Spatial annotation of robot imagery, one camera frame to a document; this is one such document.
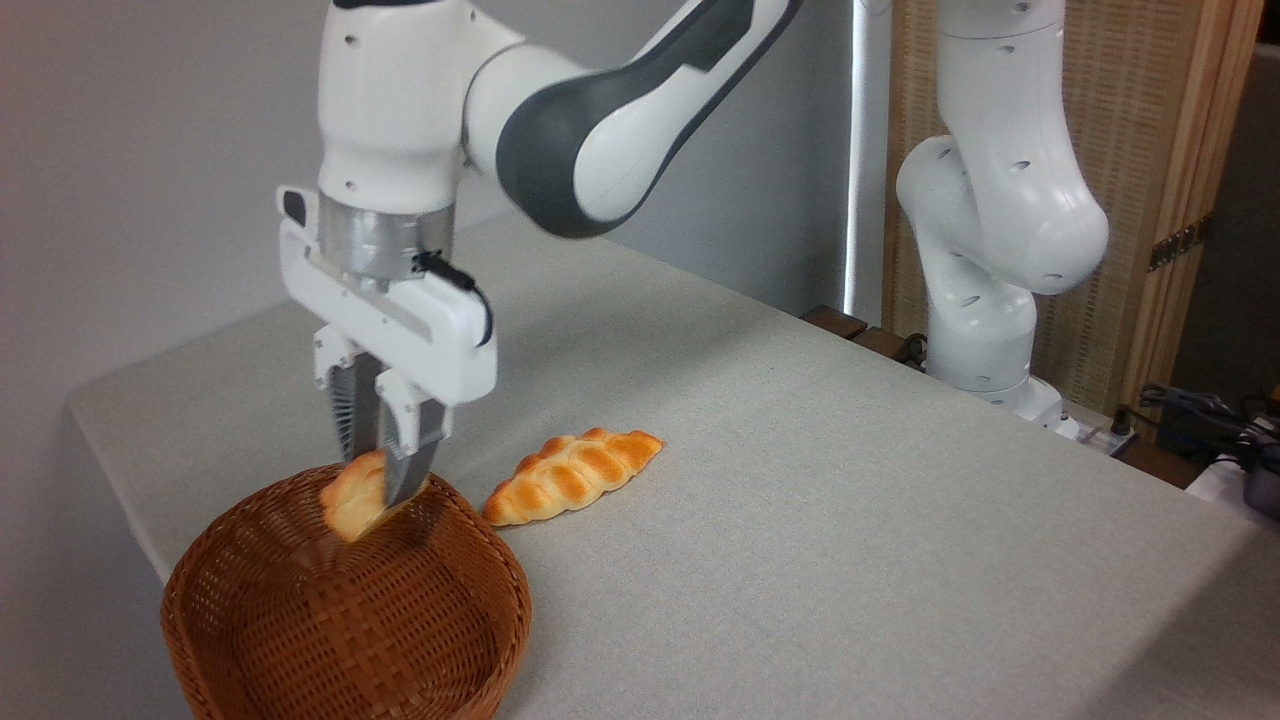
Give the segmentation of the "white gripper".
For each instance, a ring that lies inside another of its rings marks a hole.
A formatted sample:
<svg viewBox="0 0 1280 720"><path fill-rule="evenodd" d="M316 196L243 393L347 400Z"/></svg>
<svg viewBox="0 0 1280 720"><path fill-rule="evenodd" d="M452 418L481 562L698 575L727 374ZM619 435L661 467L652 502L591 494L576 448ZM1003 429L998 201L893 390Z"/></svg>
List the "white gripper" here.
<svg viewBox="0 0 1280 720"><path fill-rule="evenodd" d="M388 291L344 275L320 252L319 197L311 190L278 187L276 209L285 287L325 324L314 336L315 382L328 392L342 456L352 462L380 443L387 505L403 503L419 492L451 433L447 406L495 387L497 340L485 336L486 306L438 274ZM381 364L389 369L381 373Z"/></svg>

